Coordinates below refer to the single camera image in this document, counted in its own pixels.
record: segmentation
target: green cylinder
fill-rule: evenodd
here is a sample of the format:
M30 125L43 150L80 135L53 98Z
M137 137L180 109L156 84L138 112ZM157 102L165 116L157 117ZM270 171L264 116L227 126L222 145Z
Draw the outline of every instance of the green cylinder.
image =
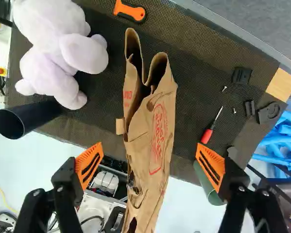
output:
M208 180L208 177L204 173L204 170L200 166L199 162L195 160L194 164L195 173L200 181L202 188L207 196L208 201L212 205L224 205L225 203L219 198L217 192L213 188L211 182Z

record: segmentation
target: red screwdriver handle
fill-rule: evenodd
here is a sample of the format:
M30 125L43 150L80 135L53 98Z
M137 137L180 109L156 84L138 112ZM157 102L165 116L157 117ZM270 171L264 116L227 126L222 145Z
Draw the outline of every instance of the red screwdriver handle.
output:
M202 139L200 141L204 144L207 144L209 139L211 138L212 132L213 132L213 130L206 129L203 136L202 136Z

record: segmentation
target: brown paper bag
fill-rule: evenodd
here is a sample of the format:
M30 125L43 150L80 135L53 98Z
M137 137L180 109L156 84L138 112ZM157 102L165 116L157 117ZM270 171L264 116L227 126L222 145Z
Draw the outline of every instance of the brown paper bag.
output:
M142 57L137 33L127 29L126 41L129 36L136 47L130 53L126 44L124 121L121 125L117 122L118 132L124 134L128 160L128 201L122 232L151 233L168 183L177 84L163 52L153 58L145 79L143 62L137 67L140 64L133 61L134 56Z

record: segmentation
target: orange handle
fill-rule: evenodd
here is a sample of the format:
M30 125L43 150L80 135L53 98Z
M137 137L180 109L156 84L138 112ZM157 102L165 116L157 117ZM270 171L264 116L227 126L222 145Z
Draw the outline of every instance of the orange handle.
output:
M121 0L116 0L114 15L122 16L135 22L143 22L145 19L145 9L143 7L136 7L129 4L123 4Z
M200 141L204 144L207 144L209 139L211 138L212 132L213 132L213 130L206 129L206 131L204 132L202 139Z

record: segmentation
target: screw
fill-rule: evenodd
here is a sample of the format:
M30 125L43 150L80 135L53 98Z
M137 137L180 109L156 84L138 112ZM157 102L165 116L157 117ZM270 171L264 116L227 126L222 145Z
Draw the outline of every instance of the screw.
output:
M264 196L267 196L267 197L270 196L270 194L269 194L267 191L263 191L262 194L263 194Z
M39 190L36 190L36 191L33 193L33 196L36 197L39 193L40 193L40 191L39 191Z
M63 190L63 187L61 186L57 189L57 192L61 192L62 190Z
M239 189L241 192L244 192L244 191L245 191L244 187L242 187L242 186L239 186L238 189Z

